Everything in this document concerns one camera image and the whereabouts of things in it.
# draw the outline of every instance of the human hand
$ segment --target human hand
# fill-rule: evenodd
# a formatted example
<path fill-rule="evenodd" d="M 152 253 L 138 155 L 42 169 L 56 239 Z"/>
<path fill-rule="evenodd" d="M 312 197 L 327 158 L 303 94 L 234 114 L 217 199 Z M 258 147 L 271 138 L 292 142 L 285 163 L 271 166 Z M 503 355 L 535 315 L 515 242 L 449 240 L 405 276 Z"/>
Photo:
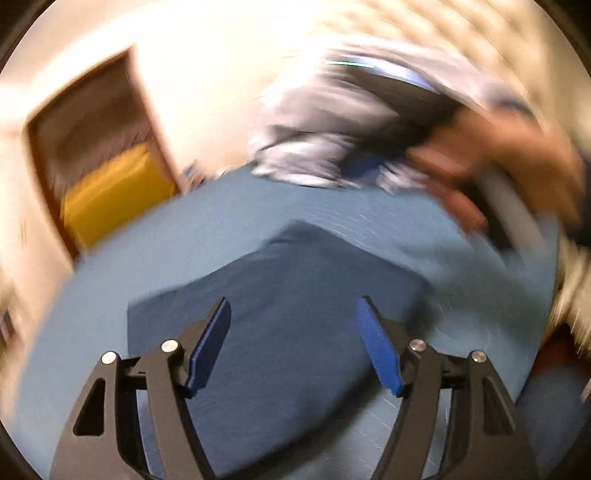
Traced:
<path fill-rule="evenodd" d="M 407 158 L 428 174 L 426 190 L 466 232 L 482 231 L 487 222 L 456 185 L 491 165 L 512 177 L 515 190 L 533 213 L 555 213 L 567 228 L 579 222 L 582 159 L 564 132 L 543 131 L 514 109 L 484 116 L 461 108 L 423 145 L 410 148 Z"/>

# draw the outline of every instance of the yellow sponge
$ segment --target yellow sponge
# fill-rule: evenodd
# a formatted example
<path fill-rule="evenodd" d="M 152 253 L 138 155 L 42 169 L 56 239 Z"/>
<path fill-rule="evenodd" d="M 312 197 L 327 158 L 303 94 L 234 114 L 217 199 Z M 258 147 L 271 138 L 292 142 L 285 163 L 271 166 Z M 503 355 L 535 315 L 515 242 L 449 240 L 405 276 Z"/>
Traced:
<path fill-rule="evenodd" d="M 74 185 L 61 202 L 61 219 L 78 244 L 91 247 L 175 192 L 176 185 L 160 172 L 143 143 Z"/>

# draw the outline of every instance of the dark sleeve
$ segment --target dark sleeve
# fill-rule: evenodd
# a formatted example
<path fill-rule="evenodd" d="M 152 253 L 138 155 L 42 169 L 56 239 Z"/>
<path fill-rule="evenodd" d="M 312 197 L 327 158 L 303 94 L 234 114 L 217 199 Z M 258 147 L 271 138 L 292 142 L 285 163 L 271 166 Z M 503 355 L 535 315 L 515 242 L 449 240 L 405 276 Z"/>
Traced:
<path fill-rule="evenodd" d="M 575 242 L 584 247 L 591 247 L 591 160 L 585 157 L 585 192 L 583 196 L 581 228 L 569 235 Z"/>

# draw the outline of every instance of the brown wooden frame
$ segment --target brown wooden frame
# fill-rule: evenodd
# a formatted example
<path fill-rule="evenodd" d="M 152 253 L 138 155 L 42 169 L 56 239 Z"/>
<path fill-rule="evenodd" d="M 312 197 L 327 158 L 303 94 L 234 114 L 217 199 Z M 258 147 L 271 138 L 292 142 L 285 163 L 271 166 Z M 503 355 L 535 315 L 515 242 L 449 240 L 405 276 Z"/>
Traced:
<path fill-rule="evenodd" d="M 132 94 L 137 102 L 137 105 L 145 116 L 150 129 L 152 130 L 152 152 L 155 156 L 160 160 L 160 163 L 163 167 L 164 174 L 167 175 L 172 181 L 175 182 L 177 185 L 177 193 L 180 191 L 180 187 L 178 185 L 178 179 L 176 175 L 173 173 L 170 162 L 168 161 L 167 157 L 164 155 L 162 145 L 158 140 L 158 132 L 154 129 L 154 123 L 151 121 L 151 118 L 148 114 L 148 110 L 144 101 L 142 100 L 141 88 L 138 84 L 137 78 L 135 77 L 135 71 L 132 64 L 132 48 L 129 48 L 109 59 L 97 65 L 93 69 L 89 70 L 73 82 L 71 82 L 67 87 L 65 87 L 60 93 L 58 93 L 54 98 L 52 98 L 47 104 L 45 104 L 40 110 L 38 110 L 33 117 L 28 121 L 25 130 L 28 136 L 28 142 L 31 150 L 31 159 L 33 161 L 33 167 L 35 168 L 35 172 L 37 174 L 37 180 L 39 182 L 39 186 L 41 188 L 41 194 L 46 202 L 47 209 L 49 210 L 49 214 L 53 223 L 56 226 L 57 232 L 61 237 L 61 240 L 64 243 L 64 246 L 67 249 L 72 260 L 75 260 L 80 255 L 80 250 L 76 246 L 74 239 L 66 230 L 63 222 L 61 221 L 60 211 L 61 206 L 59 202 L 56 200 L 53 192 L 50 188 L 49 183 L 47 182 L 46 176 L 44 174 L 45 169 L 44 165 L 46 163 L 46 158 L 44 156 L 43 149 L 40 146 L 40 142 L 38 139 L 38 124 L 41 118 L 43 118 L 46 114 L 50 113 L 53 108 L 69 93 L 73 90 L 78 88 L 81 83 L 86 83 L 89 80 L 92 80 L 96 77 L 99 73 L 104 72 L 104 70 L 112 67 L 114 64 L 123 62 L 125 63 L 125 71 L 127 72 L 127 78 L 129 82 L 129 86 L 131 88 Z"/>

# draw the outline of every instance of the person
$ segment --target person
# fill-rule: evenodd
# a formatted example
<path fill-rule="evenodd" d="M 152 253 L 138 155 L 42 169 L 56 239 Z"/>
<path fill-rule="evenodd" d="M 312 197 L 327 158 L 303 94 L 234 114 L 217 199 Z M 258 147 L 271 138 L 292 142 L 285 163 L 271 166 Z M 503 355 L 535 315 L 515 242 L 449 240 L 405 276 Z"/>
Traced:
<path fill-rule="evenodd" d="M 572 240 L 591 247 L 589 164 L 560 128 L 543 129 L 527 112 L 460 108 L 407 158 L 428 174 L 426 190 L 465 232 L 483 231 L 487 219 L 458 185 L 494 165 L 532 213 L 555 214 Z M 590 376 L 591 362 L 579 358 L 566 325 L 559 328 L 540 349 L 518 400 L 543 478 L 591 478 L 591 403 L 581 400 Z"/>

